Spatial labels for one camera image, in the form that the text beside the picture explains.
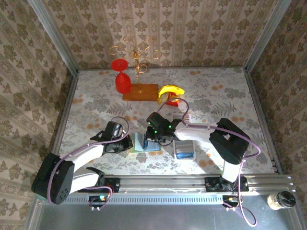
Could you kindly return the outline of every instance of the floral tablecloth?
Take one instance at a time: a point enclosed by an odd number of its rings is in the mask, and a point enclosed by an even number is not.
[[[133,69],[125,71],[132,82],[136,81]],[[157,102],[127,102],[115,89],[117,72],[80,71],[77,89],[62,140],[60,154],[66,155],[86,143],[114,116],[129,120],[131,133],[145,132],[146,118],[159,108]],[[274,173],[262,130],[242,68],[149,68],[141,74],[141,83],[177,85],[186,93],[182,98],[190,105],[192,122],[216,123],[221,117],[233,121],[262,149],[262,154],[249,159],[244,173]],[[165,106],[161,115],[167,119],[172,113],[186,110]],[[196,160],[181,161],[173,157],[173,146],[162,147],[160,152],[106,154],[86,166],[93,166],[106,174],[202,174],[220,173],[223,159],[210,143],[195,143]],[[248,152],[256,150],[249,146]]]

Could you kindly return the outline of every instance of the patterned wall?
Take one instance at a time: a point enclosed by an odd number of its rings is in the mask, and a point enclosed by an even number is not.
[[[277,0],[42,0],[80,69],[110,67],[125,35],[158,66],[242,66]]]
[[[285,173],[307,217],[307,1],[293,0],[252,71]]]
[[[70,77],[26,1],[0,1],[0,229],[21,229]]]

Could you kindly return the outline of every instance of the wooden block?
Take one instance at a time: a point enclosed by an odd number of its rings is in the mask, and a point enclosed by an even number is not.
[[[150,101],[158,100],[158,84],[132,84],[132,90],[123,95],[124,101]]]

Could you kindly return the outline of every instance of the glass jar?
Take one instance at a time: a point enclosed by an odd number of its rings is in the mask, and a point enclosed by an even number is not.
[[[268,205],[273,210],[291,208],[296,204],[295,197],[288,191],[273,193],[267,198]]]

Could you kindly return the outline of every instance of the gold mug tree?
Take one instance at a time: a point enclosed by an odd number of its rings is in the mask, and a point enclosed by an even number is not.
[[[158,84],[140,84],[140,74],[145,73],[148,69],[147,64],[141,64],[139,58],[144,59],[159,59],[162,56],[160,50],[153,51],[153,57],[145,57],[144,52],[148,50],[155,42],[151,36],[145,37],[144,42],[147,43],[147,47],[139,51],[137,48],[136,38],[132,35],[124,36],[123,40],[131,45],[133,49],[128,52],[125,49],[120,48],[119,46],[112,46],[109,49],[111,55],[116,55],[119,51],[123,51],[129,54],[130,58],[134,59],[134,69],[137,73],[137,84],[132,84],[132,89],[129,93],[123,95],[124,101],[157,101],[158,98]]]

